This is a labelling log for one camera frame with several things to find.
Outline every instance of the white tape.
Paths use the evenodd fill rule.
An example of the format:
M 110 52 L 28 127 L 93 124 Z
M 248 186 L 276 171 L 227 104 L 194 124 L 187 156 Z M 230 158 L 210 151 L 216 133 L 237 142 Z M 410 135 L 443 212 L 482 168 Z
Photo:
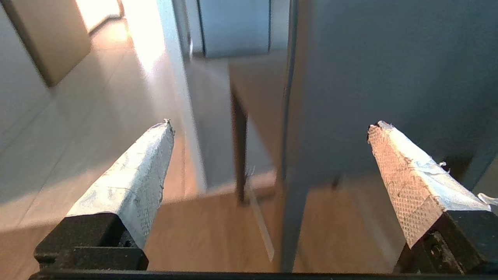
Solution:
M 143 248 L 162 201 L 173 136 L 168 120 L 149 128 L 90 186 L 66 217 L 115 213 Z

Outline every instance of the chair seat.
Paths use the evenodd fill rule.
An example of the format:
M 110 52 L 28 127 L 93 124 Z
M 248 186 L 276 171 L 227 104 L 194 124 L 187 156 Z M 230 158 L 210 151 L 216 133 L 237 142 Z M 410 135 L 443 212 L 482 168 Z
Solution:
M 230 87 L 250 116 L 275 166 L 281 161 L 283 91 L 286 52 L 233 59 Z

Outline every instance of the textured grip pad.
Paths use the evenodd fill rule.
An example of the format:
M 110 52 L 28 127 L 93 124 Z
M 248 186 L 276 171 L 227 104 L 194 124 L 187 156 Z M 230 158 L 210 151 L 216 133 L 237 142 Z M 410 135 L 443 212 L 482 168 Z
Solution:
M 370 126 L 368 142 L 410 248 L 444 211 L 491 210 L 392 125 Z

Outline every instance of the chair leg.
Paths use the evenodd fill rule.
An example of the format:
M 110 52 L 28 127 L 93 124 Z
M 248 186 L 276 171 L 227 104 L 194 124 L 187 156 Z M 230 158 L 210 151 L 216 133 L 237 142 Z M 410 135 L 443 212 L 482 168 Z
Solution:
M 234 141 L 236 194 L 239 202 L 244 203 L 244 186 L 246 184 L 246 138 L 248 118 L 237 99 L 235 89 L 231 89 L 230 96 L 232 100 L 232 137 Z
M 281 273 L 291 273 L 294 269 L 308 191 L 309 186 L 304 185 L 288 186 L 284 190 L 280 245 Z

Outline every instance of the wooden chair leg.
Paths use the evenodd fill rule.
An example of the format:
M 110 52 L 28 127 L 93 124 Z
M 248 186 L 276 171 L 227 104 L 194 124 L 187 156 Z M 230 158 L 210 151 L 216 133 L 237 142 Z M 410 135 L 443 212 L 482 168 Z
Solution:
M 235 89 L 231 89 L 230 96 L 232 100 L 232 137 L 234 141 L 236 194 L 239 202 L 244 203 L 244 186 L 246 184 L 246 139 L 248 117 L 237 99 Z

